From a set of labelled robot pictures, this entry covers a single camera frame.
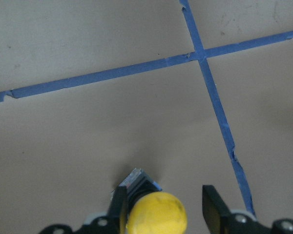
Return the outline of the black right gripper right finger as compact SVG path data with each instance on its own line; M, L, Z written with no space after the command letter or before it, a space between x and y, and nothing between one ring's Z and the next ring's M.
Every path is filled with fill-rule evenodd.
M228 234L231 212L216 188L212 185L202 186L202 212L211 234Z

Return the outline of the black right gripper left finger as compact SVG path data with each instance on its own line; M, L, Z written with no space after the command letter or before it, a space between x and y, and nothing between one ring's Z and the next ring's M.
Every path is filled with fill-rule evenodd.
M119 186L115 189L108 212L108 225L112 234L124 234L127 223L127 188Z

